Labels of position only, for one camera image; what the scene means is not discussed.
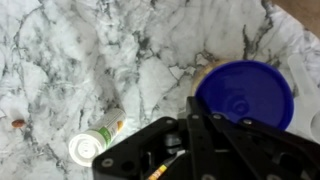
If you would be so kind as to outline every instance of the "screw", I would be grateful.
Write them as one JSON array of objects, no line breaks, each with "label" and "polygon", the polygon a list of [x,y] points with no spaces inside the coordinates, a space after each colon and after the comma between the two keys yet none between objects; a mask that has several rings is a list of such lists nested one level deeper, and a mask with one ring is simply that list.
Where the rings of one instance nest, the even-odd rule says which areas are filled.
[{"label": "screw", "polygon": [[172,124],[172,123],[173,123],[173,120],[168,119],[166,122],[167,122],[167,124]]},{"label": "screw", "polygon": [[105,159],[101,163],[102,167],[111,167],[113,165],[113,160],[111,158]]},{"label": "screw", "polygon": [[192,115],[192,119],[199,119],[199,116],[197,114]]},{"label": "screw", "polygon": [[219,114],[214,114],[214,115],[213,115],[213,118],[215,118],[215,119],[221,119],[221,116],[220,116]]},{"label": "screw", "polygon": [[267,180],[281,180],[281,178],[275,174],[269,174]]},{"label": "screw", "polygon": [[252,121],[250,119],[245,119],[245,120],[243,120],[243,123],[245,123],[247,125],[251,125]]},{"label": "screw", "polygon": [[201,180],[216,180],[211,174],[204,174],[201,177]]}]

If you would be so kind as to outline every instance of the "green label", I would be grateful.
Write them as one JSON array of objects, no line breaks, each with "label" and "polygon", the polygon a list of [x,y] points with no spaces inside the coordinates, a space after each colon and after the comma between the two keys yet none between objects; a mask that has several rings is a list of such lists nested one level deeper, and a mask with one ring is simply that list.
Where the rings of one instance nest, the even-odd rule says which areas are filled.
[{"label": "green label", "polygon": [[111,142],[110,132],[109,132],[108,129],[105,128],[105,127],[102,127],[101,129],[99,129],[98,132],[103,136],[104,140],[106,141],[107,147],[108,147],[108,145],[109,145],[110,142]]}]

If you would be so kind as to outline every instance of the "bottle label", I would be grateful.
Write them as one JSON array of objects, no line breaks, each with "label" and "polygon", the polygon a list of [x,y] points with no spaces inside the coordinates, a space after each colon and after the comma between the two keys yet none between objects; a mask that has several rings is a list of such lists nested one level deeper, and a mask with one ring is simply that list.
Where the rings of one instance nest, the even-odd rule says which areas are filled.
[{"label": "bottle label", "polygon": [[100,133],[106,141],[106,145],[108,147],[117,133],[121,130],[125,118],[126,115],[121,109],[111,109],[105,117],[91,126],[89,130]]}]

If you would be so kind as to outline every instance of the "white bottle cap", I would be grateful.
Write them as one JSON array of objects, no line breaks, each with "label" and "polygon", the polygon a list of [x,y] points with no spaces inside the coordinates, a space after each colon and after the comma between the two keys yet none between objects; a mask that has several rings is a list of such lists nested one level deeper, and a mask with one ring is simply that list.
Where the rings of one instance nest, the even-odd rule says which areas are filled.
[{"label": "white bottle cap", "polygon": [[96,131],[86,131],[73,137],[69,143],[71,158],[82,166],[91,167],[92,161],[107,148],[105,139]]}]

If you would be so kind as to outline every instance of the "black metal bracket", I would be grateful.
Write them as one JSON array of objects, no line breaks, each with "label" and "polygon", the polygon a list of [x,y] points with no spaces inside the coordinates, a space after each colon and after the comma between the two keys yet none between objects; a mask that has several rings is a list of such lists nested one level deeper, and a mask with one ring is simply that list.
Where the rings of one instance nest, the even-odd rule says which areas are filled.
[{"label": "black metal bracket", "polygon": [[254,119],[234,124],[193,97],[187,111],[186,118],[163,117],[99,155],[94,179],[147,179],[174,157],[159,179],[320,179],[318,144]]}]

